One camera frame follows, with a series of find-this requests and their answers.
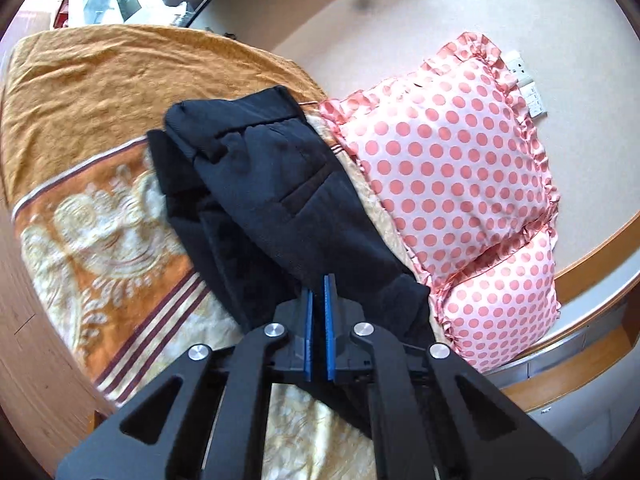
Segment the wooden door frame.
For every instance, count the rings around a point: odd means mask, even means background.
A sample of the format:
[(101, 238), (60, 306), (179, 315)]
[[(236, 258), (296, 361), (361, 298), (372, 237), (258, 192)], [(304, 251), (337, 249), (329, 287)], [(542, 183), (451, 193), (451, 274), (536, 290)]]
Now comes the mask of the wooden door frame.
[(526, 412), (589, 384), (639, 339), (639, 217), (556, 277), (561, 317), (538, 344), (496, 374), (518, 382), (503, 392)]

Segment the pink polka dot pillow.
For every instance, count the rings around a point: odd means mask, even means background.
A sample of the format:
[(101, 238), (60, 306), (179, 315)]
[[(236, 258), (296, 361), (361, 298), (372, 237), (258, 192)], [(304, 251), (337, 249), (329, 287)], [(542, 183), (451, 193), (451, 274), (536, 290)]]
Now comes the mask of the pink polka dot pillow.
[(319, 110), (434, 289), (555, 220), (560, 196), (546, 151), (484, 35), (465, 32), (415, 72)]
[(560, 316), (555, 243), (555, 229), (548, 226), (521, 247), (503, 243), (436, 297), (446, 343), (479, 372), (514, 359)]

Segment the white wall socket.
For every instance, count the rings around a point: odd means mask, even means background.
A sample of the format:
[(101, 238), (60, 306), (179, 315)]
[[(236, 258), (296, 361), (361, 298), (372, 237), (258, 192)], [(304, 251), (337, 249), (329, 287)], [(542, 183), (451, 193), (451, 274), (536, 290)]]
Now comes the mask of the white wall socket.
[(529, 115), (533, 119), (547, 115), (548, 110), (544, 105), (541, 94), (536, 86), (535, 79), (522, 58), (521, 53), (515, 50), (503, 55), (506, 67), (518, 81), (518, 88), (528, 107)]

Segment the pink polka dot pillow right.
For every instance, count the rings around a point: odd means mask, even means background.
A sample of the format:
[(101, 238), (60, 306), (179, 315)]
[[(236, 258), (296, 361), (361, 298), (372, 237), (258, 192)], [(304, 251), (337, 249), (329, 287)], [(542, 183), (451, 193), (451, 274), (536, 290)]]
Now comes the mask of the pink polka dot pillow right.
[(479, 372), (514, 359), (560, 316), (555, 243), (555, 229), (548, 226), (521, 247), (503, 243), (436, 297), (446, 343)]

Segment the black pants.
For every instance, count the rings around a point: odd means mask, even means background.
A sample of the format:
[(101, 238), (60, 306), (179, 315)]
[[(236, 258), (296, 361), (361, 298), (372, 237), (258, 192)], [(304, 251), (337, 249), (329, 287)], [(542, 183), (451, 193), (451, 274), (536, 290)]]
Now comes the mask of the black pants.
[(368, 321), (408, 344), (433, 341), (427, 288), (284, 87), (177, 103), (148, 142), (169, 224), (243, 332), (333, 275)]

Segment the pink polka dot pillow left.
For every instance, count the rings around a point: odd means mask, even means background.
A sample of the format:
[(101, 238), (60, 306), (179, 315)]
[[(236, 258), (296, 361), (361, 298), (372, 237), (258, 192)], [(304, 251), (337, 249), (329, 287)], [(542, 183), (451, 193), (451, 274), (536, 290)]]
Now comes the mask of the pink polka dot pillow left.
[(546, 151), (484, 35), (465, 32), (415, 72), (319, 110), (434, 289), (555, 220), (560, 196)]

